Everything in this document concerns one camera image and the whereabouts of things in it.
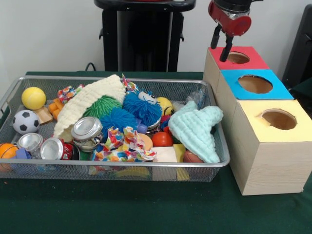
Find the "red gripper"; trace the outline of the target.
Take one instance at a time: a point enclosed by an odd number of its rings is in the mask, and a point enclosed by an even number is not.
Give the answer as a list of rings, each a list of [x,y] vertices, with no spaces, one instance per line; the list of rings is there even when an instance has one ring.
[[[211,45],[215,49],[218,45],[219,34],[226,34],[226,46],[223,48],[219,60],[226,62],[232,48],[233,36],[245,34],[252,23],[250,14],[251,0],[233,2],[232,0],[212,0],[208,7],[211,18],[218,23],[216,26]]]

